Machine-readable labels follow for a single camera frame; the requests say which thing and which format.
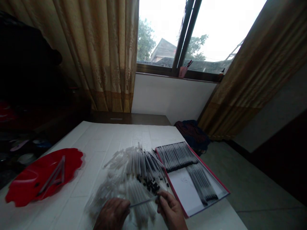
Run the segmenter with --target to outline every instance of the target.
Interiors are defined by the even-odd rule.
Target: pen holder
[[[187,71],[188,71],[188,67],[184,67],[184,66],[180,67],[179,77],[184,78]]]

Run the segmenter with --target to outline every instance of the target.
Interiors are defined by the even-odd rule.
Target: red plastic tray
[[[51,185],[45,192],[38,195],[52,172],[65,156],[64,183]],[[78,149],[61,149],[52,152],[42,158],[37,159],[26,169],[24,169],[9,186],[9,191],[5,197],[7,203],[14,201],[16,207],[26,206],[34,200],[43,200],[56,193],[60,187],[73,179],[75,171],[82,164],[83,153]]]

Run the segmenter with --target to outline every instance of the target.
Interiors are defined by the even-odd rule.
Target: white table
[[[63,148],[78,148],[85,154],[75,178],[57,194],[16,208],[6,204],[8,185],[0,191],[1,229],[89,229],[84,207],[106,177],[104,162],[130,146],[143,143],[144,149],[184,141],[173,126],[98,124],[83,121],[44,155]],[[189,229],[246,229],[226,199],[186,220]],[[167,229],[161,215],[149,229]]]

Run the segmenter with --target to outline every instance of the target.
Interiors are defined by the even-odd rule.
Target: window
[[[266,0],[140,0],[137,72],[218,81]]]

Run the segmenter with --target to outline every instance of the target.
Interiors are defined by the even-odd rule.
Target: beige curtain
[[[212,140],[235,137],[307,62],[306,41],[307,1],[268,0],[199,126]]]
[[[41,30],[61,69],[99,111],[131,112],[138,0],[6,0],[0,9]]]

